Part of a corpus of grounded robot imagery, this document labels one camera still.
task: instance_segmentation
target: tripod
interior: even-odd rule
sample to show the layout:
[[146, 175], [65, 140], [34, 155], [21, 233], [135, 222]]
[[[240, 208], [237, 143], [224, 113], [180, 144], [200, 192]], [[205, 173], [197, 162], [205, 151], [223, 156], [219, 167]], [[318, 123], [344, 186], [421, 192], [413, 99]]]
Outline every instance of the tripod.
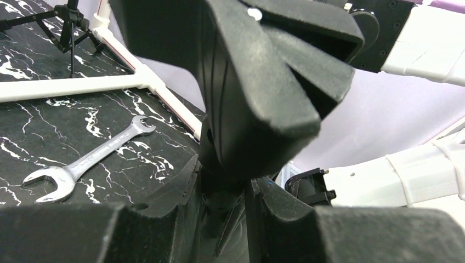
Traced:
[[[87, 37], [94, 43], [97, 51], [102, 51], [104, 45], [100, 43], [92, 32], [89, 30], [89, 20], [84, 18], [84, 15], [77, 9], [79, 0], [68, 0], [66, 5], [56, 5], [53, 10], [25, 16], [22, 18], [16, 18], [11, 20], [0, 20], [0, 31], [6, 31], [12, 29], [14, 26], [28, 24], [36, 22], [42, 31], [47, 35], [51, 42], [63, 53], [71, 51], [71, 75], [70, 78], [74, 77], [75, 73], [75, 58], [74, 48], [76, 45], [81, 43]], [[61, 36], [58, 40], [44, 24], [44, 19], [53, 17], [59, 17], [63, 19], [63, 27], [61, 29]], [[74, 29], [75, 27], [80, 28], [85, 32], [82, 36], [75, 39]]]

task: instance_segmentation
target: wrench jaw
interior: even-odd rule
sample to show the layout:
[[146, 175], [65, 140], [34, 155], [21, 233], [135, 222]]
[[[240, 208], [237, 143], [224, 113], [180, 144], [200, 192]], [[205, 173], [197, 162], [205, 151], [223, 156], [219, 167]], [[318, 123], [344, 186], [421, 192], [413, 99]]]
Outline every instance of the wrench jaw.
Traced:
[[47, 180], [52, 182], [56, 190], [35, 200], [34, 204], [57, 203], [67, 200], [76, 185], [71, 174], [62, 167], [46, 167], [28, 175], [22, 182], [22, 187], [26, 187], [35, 182]]
[[140, 134], [142, 136], [150, 135], [156, 129], [156, 126], [148, 126], [147, 124], [143, 123], [143, 120], [146, 120], [146, 119], [148, 119], [147, 116], [137, 115], [137, 116], [134, 116], [134, 118], [132, 118], [132, 121], [131, 121], [131, 125], [134, 125], [136, 128], [138, 128], [139, 130], [143, 132], [142, 134]]

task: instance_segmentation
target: screw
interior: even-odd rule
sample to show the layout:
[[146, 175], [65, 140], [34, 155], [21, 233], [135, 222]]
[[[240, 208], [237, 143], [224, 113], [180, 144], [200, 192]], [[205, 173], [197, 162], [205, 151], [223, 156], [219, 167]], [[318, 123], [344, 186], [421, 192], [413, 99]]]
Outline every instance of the screw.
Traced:
[[394, 8], [394, 6], [396, 6], [396, 5], [397, 5], [397, 1], [396, 1], [396, 0], [391, 0], [391, 1], [389, 1], [389, 3], [388, 3], [388, 7], [389, 7], [389, 8]]

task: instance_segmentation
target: marble tabletop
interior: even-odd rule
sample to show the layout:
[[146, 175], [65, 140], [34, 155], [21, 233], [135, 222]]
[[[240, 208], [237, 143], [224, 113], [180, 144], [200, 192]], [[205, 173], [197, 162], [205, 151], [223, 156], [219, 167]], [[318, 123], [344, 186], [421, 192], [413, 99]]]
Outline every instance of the marble tabletop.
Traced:
[[[0, 1], [2, 19], [52, 10], [40, 0]], [[61, 21], [46, 25], [58, 36]], [[67, 78], [70, 54], [61, 53], [38, 25], [0, 33], [0, 82]], [[131, 74], [111, 52], [86, 39], [75, 52], [79, 77]], [[182, 102], [199, 118], [202, 112]], [[0, 104], [0, 207], [33, 204], [54, 191], [50, 182], [21, 187], [29, 173], [65, 166], [126, 128], [135, 115], [153, 119], [156, 131], [136, 137], [88, 170], [66, 203], [141, 202], [196, 154], [191, 132], [146, 89], [125, 89]]]

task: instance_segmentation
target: open-end wrench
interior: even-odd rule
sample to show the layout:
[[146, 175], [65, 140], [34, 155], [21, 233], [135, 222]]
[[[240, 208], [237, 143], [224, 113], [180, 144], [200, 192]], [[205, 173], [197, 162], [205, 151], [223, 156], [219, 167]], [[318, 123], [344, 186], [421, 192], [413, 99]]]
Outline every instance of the open-end wrench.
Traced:
[[147, 119], [147, 117], [135, 116], [128, 128], [70, 165], [65, 167], [44, 167], [31, 173], [22, 181], [22, 186], [27, 186], [41, 180], [48, 180], [55, 185], [56, 190], [37, 199], [35, 204], [55, 203], [67, 200], [71, 196], [76, 182], [89, 168], [96, 165], [130, 139], [138, 135], [149, 135], [155, 131], [155, 126], [148, 127], [142, 122], [144, 119]]

